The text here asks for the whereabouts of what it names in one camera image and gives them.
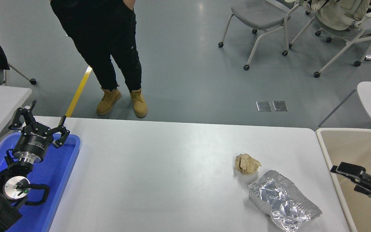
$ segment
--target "boot laces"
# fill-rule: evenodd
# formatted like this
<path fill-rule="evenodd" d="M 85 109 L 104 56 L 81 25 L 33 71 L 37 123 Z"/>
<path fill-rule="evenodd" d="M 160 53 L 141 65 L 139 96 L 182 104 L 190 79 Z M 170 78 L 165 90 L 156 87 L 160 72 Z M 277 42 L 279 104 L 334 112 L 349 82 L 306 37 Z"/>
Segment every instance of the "boot laces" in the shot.
<path fill-rule="evenodd" d="M 143 102 L 143 98 L 141 98 L 141 92 L 132 92 L 131 96 L 133 102 Z"/>
<path fill-rule="evenodd" d="M 112 99 L 112 93 L 108 94 L 105 92 L 102 100 L 111 101 L 111 99 Z"/>

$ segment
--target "tan boots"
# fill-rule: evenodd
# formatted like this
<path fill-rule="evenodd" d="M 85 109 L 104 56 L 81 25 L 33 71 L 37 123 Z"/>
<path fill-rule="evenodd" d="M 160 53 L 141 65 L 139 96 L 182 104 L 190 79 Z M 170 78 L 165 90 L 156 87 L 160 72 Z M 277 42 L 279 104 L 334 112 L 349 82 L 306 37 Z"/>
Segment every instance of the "tan boots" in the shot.
<path fill-rule="evenodd" d="M 118 89 L 114 89 L 112 91 L 105 90 L 101 88 L 102 91 L 104 91 L 104 96 L 100 103 L 97 106 L 97 114 L 98 115 L 104 115 L 112 110 L 112 106 L 116 101 L 118 101 L 121 98 L 121 92 Z M 131 100 L 133 102 L 133 109 L 134 114 L 137 116 L 137 118 L 144 118 L 147 115 L 148 109 L 146 101 L 144 100 L 143 94 L 141 93 L 141 89 L 137 91 L 132 91 L 130 93 Z"/>
<path fill-rule="evenodd" d="M 141 89 L 137 91 L 131 91 L 131 100 L 133 102 L 134 114 L 137 118 L 144 118 L 147 115 L 148 108 L 146 101 L 144 100 Z"/>
<path fill-rule="evenodd" d="M 112 106 L 121 98 L 122 95 L 118 89 L 113 89 L 112 91 L 103 88 L 101 89 L 104 91 L 104 96 L 97 106 L 97 114 L 105 115 L 112 110 Z"/>

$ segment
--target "grey floor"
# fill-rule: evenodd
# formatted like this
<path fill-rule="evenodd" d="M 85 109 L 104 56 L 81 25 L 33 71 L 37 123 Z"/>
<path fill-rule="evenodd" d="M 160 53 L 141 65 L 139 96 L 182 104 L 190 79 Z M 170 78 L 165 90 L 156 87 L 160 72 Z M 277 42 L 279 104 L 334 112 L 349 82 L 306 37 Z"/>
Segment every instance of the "grey floor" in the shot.
<path fill-rule="evenodd" d="M 137 1 L 137 46 L 143 67 L 143 93 L 149 107 L 144 119 L 131 108 L 121 72 L 123 97 L 112 112 L 97 116 L 102 91 L 92 73 L 72 117 L 187 123 L 264 125 L 316 129 L 318 123 L 362 81 L 371 81 L 371 61 L 352 66 L 367 43 L 353 45 L 320 78 L 313 73 L 343 46 L 309 28 L 287 57 L 283 32 L 260 44 L 248 72 L 243 70 L 258 35 L 238 19 L 231 21 L 219 49 L 231 5 L 239 0 Z M 290 38 L 310 16 L 294 12 Z M 0 44 L 9 62 L 38 84 L 15 72 L 11 85 L 31 88 L 35 115 L 66 113 L 87 64 L 66 37 L 48 0 L 0 0 Z M 288 112 L 258 112 L 256 101 L 286 101 Z M 371 128 L 358 96 L 352 96 L 324 127 Z"/>

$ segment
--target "trash bin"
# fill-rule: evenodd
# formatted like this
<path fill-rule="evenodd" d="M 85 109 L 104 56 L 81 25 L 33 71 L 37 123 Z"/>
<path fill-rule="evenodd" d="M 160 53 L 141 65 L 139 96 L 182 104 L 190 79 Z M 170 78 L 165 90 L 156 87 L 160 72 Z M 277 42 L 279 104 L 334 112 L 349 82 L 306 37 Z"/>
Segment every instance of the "trash bin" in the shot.
<path fill-rule="evenodd" d="M 316 134 L 329 170 L 347 162 L 365 167 L 371 175 L 371 129 L 320 128 Z M 354 191 L 349 179 L 330 175 L 350 231 L 371 232 L 371 198 Z"/>

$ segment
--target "silver foil pouch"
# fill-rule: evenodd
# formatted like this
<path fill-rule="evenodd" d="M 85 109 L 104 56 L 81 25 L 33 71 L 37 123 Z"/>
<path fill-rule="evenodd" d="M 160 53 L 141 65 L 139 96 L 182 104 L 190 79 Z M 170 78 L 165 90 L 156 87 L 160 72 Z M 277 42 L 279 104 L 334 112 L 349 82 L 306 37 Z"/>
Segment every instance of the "silver foil pouch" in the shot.
<path fill-rule="evenodd" d="M 250 200 L 281 229 L 296 232 L 321 210 L 282 174 L 270 170 L 248 185 Z"/>

